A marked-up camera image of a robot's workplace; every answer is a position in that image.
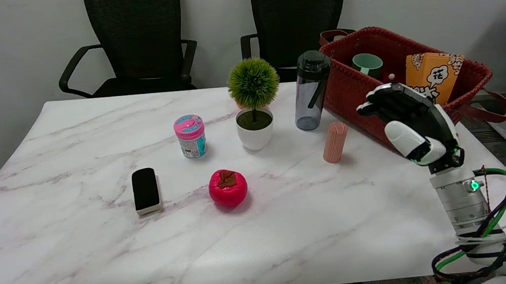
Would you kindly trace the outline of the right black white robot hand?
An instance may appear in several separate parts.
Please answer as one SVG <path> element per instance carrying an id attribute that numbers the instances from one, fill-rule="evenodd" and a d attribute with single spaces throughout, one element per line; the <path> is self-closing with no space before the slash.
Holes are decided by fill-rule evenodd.
<path id="1" fill-rule="evenodd" d="M 371 90 L 366 100 L 357 107 L 358 114 L 384 122 L 390 144 L 408 160 L 428 167 L 431 174 L 463 165 L 465 151 L 441 105 L 397 82 Z"/>

